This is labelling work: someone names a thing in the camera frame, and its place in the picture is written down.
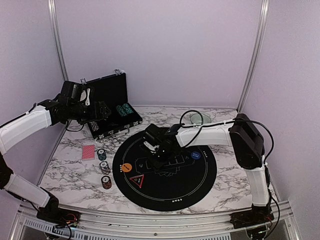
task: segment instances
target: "lavender wall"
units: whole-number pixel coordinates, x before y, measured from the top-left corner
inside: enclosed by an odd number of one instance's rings
[[[270,3],[244,112],[274,134],[272,179],[302,239],[320,235],[320,1]]]
[[[46,0],[0,2],[0,124],[53,98],[63,80]],[[12,148],[5,160],[13,171],[36,183],[62,130],[41,130]],[[0,191],[0,239],[8,235],[19,201]]]
[[[236,108],[260,0],[57,0],[71,81],[128,73],[134,105]]]

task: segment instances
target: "white marble surface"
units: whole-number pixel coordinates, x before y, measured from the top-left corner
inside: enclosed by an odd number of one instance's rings
[[[135,109],[143,118],[142,124],[130,128],[128,135],[124,132],[118,133],[117,139],[107,137],[95,141],[87,126],[80,132],[66,132],[40,186],[54,194],[61,204],[118,213],[198,214],[251,206],[251,191],[246,173],[237,164],[233,148],[228,146],[210,147],[217,163],[217,177],[207,196],[191,207],[178,211],[158,212],[137,206],[120,192],[112,173],[109,175],[112,187],[104,189],[101,185],[103,174],[99,170],[100,161],[97,154],[94,160],[83,161],[82,146],[94,144],[95,149],[106,149],[107,161],[112,167],[118,147],[128,137],[144,130],[150,123],[159,127],[170,127],[178,123],[180,116],[189,110],[183,107],[135,107]],[[229,109],[197,108],[197,110],[210,116],[213,122],[232,119],[237,115],[235,110]],[[77,128],[77,123],[71,125],[71,129]]]

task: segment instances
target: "black cable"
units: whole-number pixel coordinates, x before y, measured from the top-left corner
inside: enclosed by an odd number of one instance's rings
[[[197,113],[200,115],[201,117],[201,125],[204,124],[204,116],[201,114],[201,112],[197,111],[197,110],[188,110],[188,111],[185,111],[182,116],[180,117],[180,121],[179,121],[179,124],[181,125],[182,128],[188,128],[188,126],[183,126],[183,123],[182,123],[182,120],[184,118],[184,116],[188,113]]]
[[[191,141],[188,142],[186,145],[184,145],[182,148],[188,147],[188,146],[196,139],[196,137],[198,137],[198,135],[200,134],[202,128],[203,128],[203,126],[201,126],[201,127],[199,128],[199,131],[196,133],[196,135],[194,135],[194,137],[191,139]]]
[[[37,104],[34,103],[34,104],[33,104],[33,107],[32,107],[28,112],[30,113],[33,109],[35,109],[36,106],[37,106]],[[23,116],[25,116],[25,115],[27,115],[27,114],[26,114],[26,113],[21,114],[21,115],[15,117],[14,119],[11,119],[10,121],[7,121],[6,123],[4,123],[4,124],[2,124],[2,125],[0,126],[0,129],[1,129],[2,127],[4,127],[5,125],[7,125],[7,124],[9,124],[9,123],[12,123],[13,121],[15,121],[15,120],[17,120],[17,119],[19,119],[19,118],[21,118],[21,117],[23,117]]]
[[[277,219],[274,227],[272,228],[272,230],[265,236],[264,239],[267,239],[267,237],[269,237],[274,232],[274,230],[276,229],[276,227],[277,227],[277,225],[278,225],[278,223],[280,221],[280,207],[279,207],[279,204],[277,203],[277,201],[274,199],[273,196],[271,196],[271,199],[274,201],[276,207],[278,208],[278,219]]]
[[[270,130],[263,125],[261,122],[258,121],[254,121],[254,120],[245,120],[245,119],[237,119],[234,118],[234,120],[232,121],[226,121],[226,122],[218,122],[218,123],[214,123],[214,124],[210,124],[210,125],[203,125],[203,128],[210,128],[210,127],[215,127],[215,126],[220,126],[220,125],[225,125],[225,124],[233,124],[233,123],[252,123],[252,124],[257,124],[260,125],[261,127],[263,127],[269,134],[270,138],[271,138],[271,149],[270,151],[267,153],[267,155],[264,158],[263,164],[266,163],[267,158],[270,156],[271,152],[274,150],[275,147],[275,140],[274,137],[272,135],[272,133],[270,132]],[[183,126],[183,128],[193,128],[193,125],[189,125],[189,126]]]
[[[187,126],[187,127],[184,127],[184,125],[183,125],[183,123],[182,123],[182,120],[183,120],[184,116],[185,116],[186,114],[188,114],[188,113],[197,113],[197,114],[200,115],[200,117],[201,117],[201,127],[199,128],[199,131],[196,133],[196,135],[194,135],[194,137],[191,139],[191,141],[188,142],[186,145],[184,145],[182,148],[188,147],[188,146],[198,137],[198,135],[200,134],[200,132],[201,132],[201,130],[202,130],[202,128],[203,128],[203,124],[204,124],[204,116],[202,115],[201,112],[199,112],[199,111],[197,111],[197,110],[188,110],[188,111],[185,111],[185,112],[182,114],[182,116],[180,117],[179,124],[180,124],[180,126],[181,126],[182,128],[188,128],[188,126]]]
[[[268,217],[267,219],[268,219],[269,222],[270,222],[270,227],[269,227],[269,228],[272,228],[272,226],[273,226],[274,223],[272,222],[272,220],[271,220],[269,217]]]
[[[80,131],[81,131],[82,129],[84,129],[84,127],[85,127],[85,125],[82,124],[82,125],[81,125],[82,127],[81,127],[79,130],[74,131],[74,130],[68,129],[68,127],[69,127],[70,124],[71,124],[71,121],[69,121],[69,122],[67,123],[67,125],[65,126],[65,130],[66,130],[67,132],[77,133],[77,132],[80,132]]]
[[[36,208],[36,206],[34,205],[33,202],[31,202],[31,201],[28,201],[28,202],[31,203],[32,207],[33,207],[38,213],[41,214],[41,212],[39,211],[38,208]],[[48,217],[48,219],[50,219],[50,220],[52,220],[52,221],[54,221],[54,222],[60,222],[60,223],[63,224],[64,227],[67,226],[67,228],[69,229],[69,232],[70,232],[69,238],[68,238],[67,240],[70,240],[70,239],[71,239],[71,237],[72,237],[72,230],[71,230],[71,227],[67,224],[67,222],[63,222],[63,221],[60,221],[60,220],[54,220],[54,219],[51,219],[51,218],[49,218],[49,217]]]

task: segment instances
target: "black poker mat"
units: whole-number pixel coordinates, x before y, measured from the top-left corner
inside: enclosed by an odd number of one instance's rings
[[[143,150],[144,132],[129,137],[112,164],[114,181],[133,203],[155,211],[176,211],[203,199],[215,183],[216,159],[208,146],[187,147],[165,166],[154,170]],[[122,166],[132,169],[124,172]]]

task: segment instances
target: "black briefcase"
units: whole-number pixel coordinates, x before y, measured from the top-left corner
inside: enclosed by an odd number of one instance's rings
[[[94,88],[93,101],[104,101],[111,110],[111,115],[104,120],[89,122],[94,139],[115,136],[142,123],[141,116],[128,102],[126,73],[115,70],[116,74],[104,76],[86,82]]]

